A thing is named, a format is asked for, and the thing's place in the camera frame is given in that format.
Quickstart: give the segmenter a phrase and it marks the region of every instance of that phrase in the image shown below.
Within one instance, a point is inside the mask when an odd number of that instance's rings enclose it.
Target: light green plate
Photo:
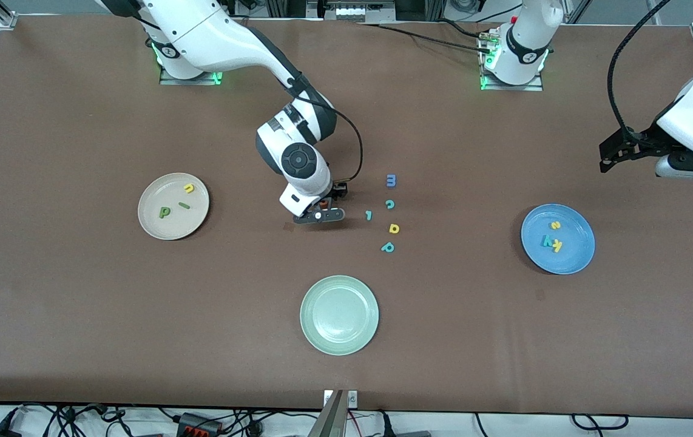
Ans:
[[[300,328],[325,354],[354,354],[368,345],[378,325],[379,305],[371,288],[351,276],[319,280],[300,304]]]

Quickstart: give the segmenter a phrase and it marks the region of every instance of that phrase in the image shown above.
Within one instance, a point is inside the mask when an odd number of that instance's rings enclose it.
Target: metal frame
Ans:
[[[325,391],[325,406],[319,414],[308,437],[343,437],[347,427],[350,401],[357,407],[357,392],[348,390]]]
[[[17,13],[0,0],[0,30],[11,30],[17,22]]]
[[[587,8],[590,7],[592,3],[592,0],[581,0],[581,3],[576,6],[576,8],[572,8],[572,0],[565,0],[563,2],[563,6],[565,7],[565,18],[566,21],[565,23],[567,24],[576,24],[579,22],[581,19],[581,16],[584,15],[584,12],[587,11]]]

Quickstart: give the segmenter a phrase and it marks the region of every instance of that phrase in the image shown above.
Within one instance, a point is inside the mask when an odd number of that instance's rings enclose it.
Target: blue plate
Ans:
[[[552,229],[559,222],[559,229]],[[546,236],[561,241],[559,252],[544,246]],[[533,263],[554,274],[573,274],[589,265],[594,256],[594,233],[582,215],[565,205],[541,205],[522,223],[522,246]]]

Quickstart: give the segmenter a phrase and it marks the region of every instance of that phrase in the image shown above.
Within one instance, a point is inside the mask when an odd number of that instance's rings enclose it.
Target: red wire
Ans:
[[[363,433],[360,432],[360,426],[357,424],[357,419],[354,418],[354,415],[352,414],[352,412],[349,412],[349,417],[352,418],[352,423],[354,423],[354,426],[357,429],[357,435],[360,435],[360,437],[363,437]]]

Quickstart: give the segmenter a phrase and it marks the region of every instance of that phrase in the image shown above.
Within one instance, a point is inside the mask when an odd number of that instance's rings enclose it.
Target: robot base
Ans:
[[[543,81],[541,81],[541,73],[539,72],[535,77],[524,85],[510,85],[508,83],[502,82],[499,78],[495,77],[493,72],[486,69],[485,65],[493,62],[495,58],[495,53],[500,50],[499,37],[497,35],[497,29],[490,29],[490,32],[485,33],[488,37],[482,39],[479,37],[477,47],[486,48],[490,50],[490,53],[479,53],[479,77],[481,80],[481,89],[504,89],[509,91],[543,91]]]
[[[158,79],[160,85],[220,85],[222,83],[222,73],[208,73],[205,72],[202,75],[197,75],[194,78],[189,78],[188,80],[181,80],[181,78],[175,78],[170,75],[166,70],[160,69],[160,78]]]

